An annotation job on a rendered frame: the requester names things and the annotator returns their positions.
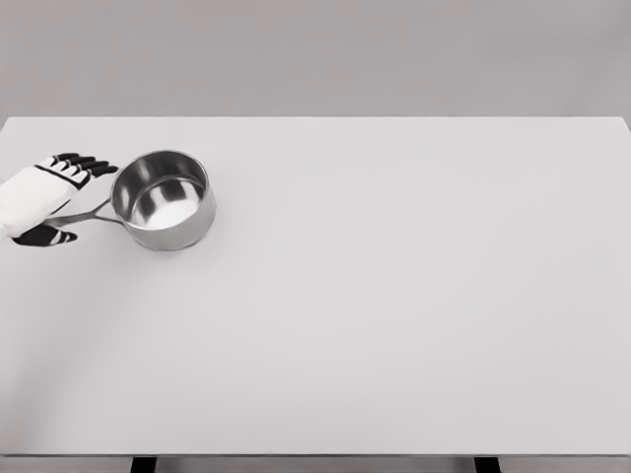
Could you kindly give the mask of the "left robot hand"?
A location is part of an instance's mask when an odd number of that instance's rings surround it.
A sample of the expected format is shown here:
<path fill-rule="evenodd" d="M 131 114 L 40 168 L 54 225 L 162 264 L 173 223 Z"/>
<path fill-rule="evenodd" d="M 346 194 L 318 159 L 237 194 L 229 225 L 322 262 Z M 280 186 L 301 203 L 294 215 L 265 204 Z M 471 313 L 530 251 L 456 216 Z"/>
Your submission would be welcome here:
<path fill-rule="evenodd" d="M 118 167 L 78 153 L 52 155 L 0 184 L 0 240 L 28 247 L 53 247 L 78 236 L 46 220 L 66 206 L 91 181 Z"/>

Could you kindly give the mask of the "stainless steel pot with handle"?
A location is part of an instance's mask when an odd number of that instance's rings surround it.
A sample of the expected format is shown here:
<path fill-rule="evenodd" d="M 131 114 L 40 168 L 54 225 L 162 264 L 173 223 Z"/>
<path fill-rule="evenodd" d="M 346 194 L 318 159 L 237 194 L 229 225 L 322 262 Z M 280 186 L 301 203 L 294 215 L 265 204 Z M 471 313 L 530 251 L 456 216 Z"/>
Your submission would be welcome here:
<path fill-rule="evenodd" d="M 147 249 L 177 251 L 203 240 L 216 213 L 204 165 L 184 152 L 161 150 L 123 167 L 108 198 L 93 210 L 45 222 L 58 228 L 92 220 L 114 223 Z"/>

